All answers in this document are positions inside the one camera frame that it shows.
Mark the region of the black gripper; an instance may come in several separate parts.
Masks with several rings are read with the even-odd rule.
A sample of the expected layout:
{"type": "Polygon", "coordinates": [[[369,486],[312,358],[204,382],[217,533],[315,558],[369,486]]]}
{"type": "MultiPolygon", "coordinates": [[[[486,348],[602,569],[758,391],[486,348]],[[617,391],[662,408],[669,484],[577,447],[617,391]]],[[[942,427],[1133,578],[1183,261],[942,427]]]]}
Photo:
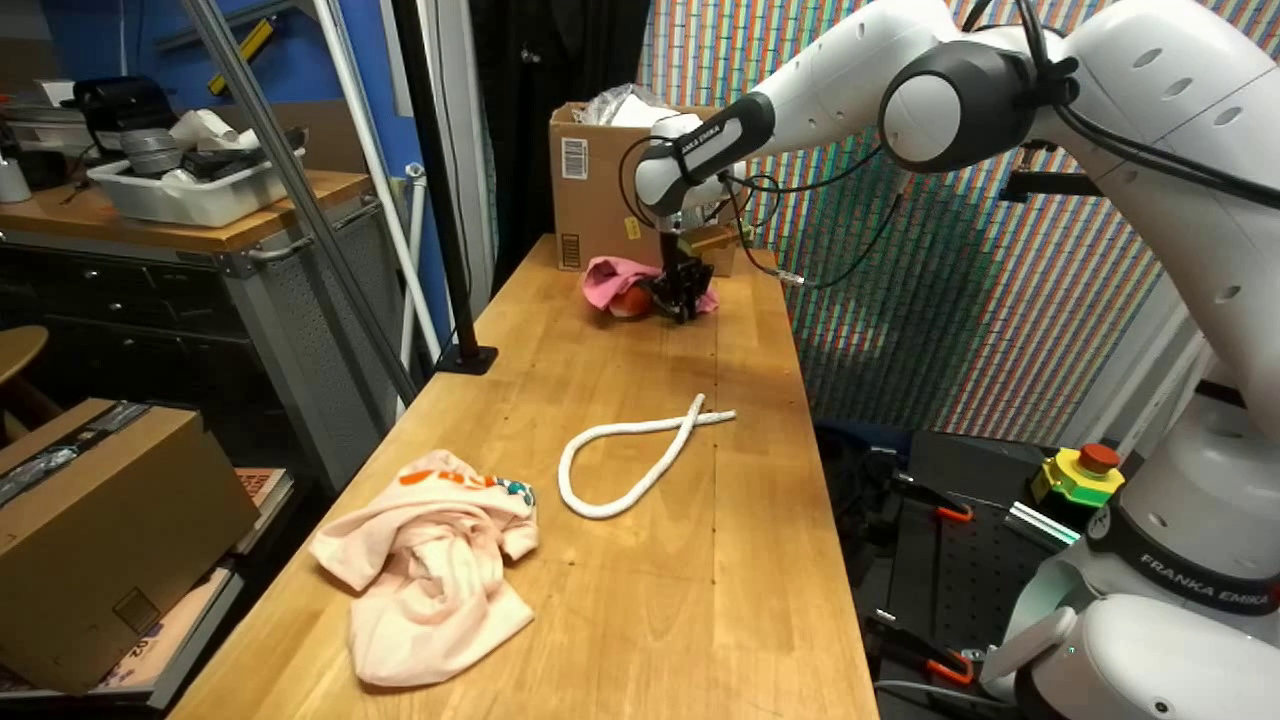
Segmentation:
{"type": "Polygon", "coordinates": [[[700,254],[690,254],[675,230],[658,236],[658,254],[662,254],[658,291],[652,289],[658,316],[669,316],[672,322],[683,322],[683,312],[675,298],[687,298],[687,321],[713,316],[713,291],[708,291],[713,266],[700,254]]]}

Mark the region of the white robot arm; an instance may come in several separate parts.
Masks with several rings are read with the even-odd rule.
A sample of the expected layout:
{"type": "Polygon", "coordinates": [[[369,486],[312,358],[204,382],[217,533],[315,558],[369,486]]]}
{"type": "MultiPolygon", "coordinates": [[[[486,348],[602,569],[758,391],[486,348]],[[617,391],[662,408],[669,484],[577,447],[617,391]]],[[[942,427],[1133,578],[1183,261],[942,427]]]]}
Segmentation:
{"type": "Polygon", "coordinates": [[[911,177],[1058,153],[1209,345],[1156,447],[1045,556],[978,688],[1031,720],[1280,720],[1280,63],[1205,0],[864,0],[715,117],[656,134],[626,198],[672,228],[756,157],[855,130],[911,177]]]}

